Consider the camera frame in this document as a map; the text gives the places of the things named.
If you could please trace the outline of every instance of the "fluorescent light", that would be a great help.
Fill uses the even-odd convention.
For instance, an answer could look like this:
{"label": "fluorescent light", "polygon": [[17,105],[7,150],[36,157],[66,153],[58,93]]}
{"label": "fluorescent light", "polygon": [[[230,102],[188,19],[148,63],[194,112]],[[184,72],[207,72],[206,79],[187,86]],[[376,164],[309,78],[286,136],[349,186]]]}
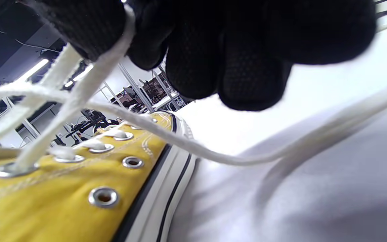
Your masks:
{"label": "fluorescent light", "polygon": [[26,81],[30,76],[32,76],[35,72],[40,70],[45,64],[47,64],[49,60],[44,59],[40,61],[38,64],[36,64],[31,70],[27,71],[25,74],[23,74],[20,78],[17,78],[15,81]]}
{"label": "fluorescent light", "polygon": [[93,68],[93,65],[87,66],[86,69],[85,69],[85,71],[82,72],[82,73],[80,73],[80,74],[79,74],[78,76],[76,76],[73,80],[74,80],[74,81],[80,80],[81,78],[83,78],[84,76],[86,76],[86,74],[87,74],[88,72],[90,72],[90,70],[92,70],[92,68]]}
{"label": "fluorescent light", "polygon": [[73,81],[69,81],[69,82],[67,82],[64,86],[65,87],[69,87],[69,86],[71,86],[73,84]]}

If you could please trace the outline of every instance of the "metal eyelet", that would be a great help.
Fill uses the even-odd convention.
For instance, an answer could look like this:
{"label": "metal eyelet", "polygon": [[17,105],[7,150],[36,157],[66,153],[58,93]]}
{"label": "metal eyelet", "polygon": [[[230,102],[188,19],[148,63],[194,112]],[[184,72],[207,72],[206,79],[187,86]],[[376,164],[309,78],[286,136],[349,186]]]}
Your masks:
{"label": "metal eyelet", "polygon": [[116,141],[124,141],[124,140],[128,140],[128,139],[132,139],[134,137],[134,135],[132,133],[126,132],[125,134],[126,134],[125,138],[116,138],[116,137],[114,137],[114,140],[116,140]]}
{"label": "metal eyelet", "polygon": [[53,159],[56,162],[60,162],[60,163],[78,163],[78,162],[82,162],[85,160],[85,158],[81,155],[74,156],[74,159],[62,159],[62,158],[57,158],[57,157],[54,157]]}
{"label": "metal eyelet", "polygon": [[114,146],[112,144],[104,144],[104,145],[105,145],[104,150],[95,150],[95,149],[90,148],[89,152],[94,153],[94,154],[101,154],[101,153],[105,153],[107,151],[114,149]]}
{"label": "metal eyelet", "polygon": [[0,166],[0,177],[1,178],[11,178],[17,176],[28,175],[39,168],[39,164],[35,163],[33,166],[28,167],[26,170],[18,171],[14,169],[14,162],[3,164]]}
{"label": "metal eyelet", "polygon": [[89,193],[89,203],[98,208],[112,208],[119,203],[117,191],[109,187],[98,187]]}
{"label": "metal eyelet", "polygon": [[131,169],[139,169],[144,166],[144,162],[135,156],[128,156],[124,158],[122,164],[124,167]]}
{"label": "metal eyelet", "polygon": [[131,125],[131,128],[132,128],[133,130],[143,130],[142,128],[138,128],[138,127],[135,127],[135,126],[132,126],[132,125]]}

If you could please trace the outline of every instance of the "gloved hand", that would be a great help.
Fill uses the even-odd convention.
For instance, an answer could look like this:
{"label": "gloved hand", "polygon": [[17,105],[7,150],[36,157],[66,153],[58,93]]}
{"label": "gloved hand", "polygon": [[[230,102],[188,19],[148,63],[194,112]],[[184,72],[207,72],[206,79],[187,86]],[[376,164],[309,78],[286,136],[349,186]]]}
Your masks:
{"label": "gloved hand", "polygon": [[[277,103],[293,63],[323,65],[361,54],[376,30],[373,0],[128,0],[137,34],[128,52],[140,68],[164,58],[187,98],[218,93],[230,108]],[[31,6],[92,61],[123,33],[120,0],[34,0]]]}

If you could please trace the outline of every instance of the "ceiling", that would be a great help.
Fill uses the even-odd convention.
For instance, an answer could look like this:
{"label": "ceiling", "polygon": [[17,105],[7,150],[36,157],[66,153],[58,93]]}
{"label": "ceiling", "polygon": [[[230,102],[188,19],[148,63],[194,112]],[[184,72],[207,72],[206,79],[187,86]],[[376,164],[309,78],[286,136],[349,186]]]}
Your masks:
{"label": "ceiling", "polygon": [[[14,81],[42,58],[51,63],[63,46],[65,42],[28,6],[14,0],[0,0],[0,85]],[[31,76],[30,81],[39,81],[50,63]],[[11,98],[14,103],[21,99]],[[48,106],[49,103],[45,104],[29,119],[34,119]],[[0,112],[5,109],[1,101]]]}

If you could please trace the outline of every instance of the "white rubber sole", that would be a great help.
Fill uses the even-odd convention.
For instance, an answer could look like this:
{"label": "white rubber sole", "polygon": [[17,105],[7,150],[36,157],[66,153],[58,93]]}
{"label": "white rubber sole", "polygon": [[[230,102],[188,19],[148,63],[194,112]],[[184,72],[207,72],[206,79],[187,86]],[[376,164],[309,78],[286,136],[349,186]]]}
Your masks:
{"label": "white rubber sole", "polygon": [[[186,122],[174,118],[176,133],[191,137]],[[147,184],[127,213],[113,242],[165,242],[178,202],[195,168],[196,156],[166,147]]]}

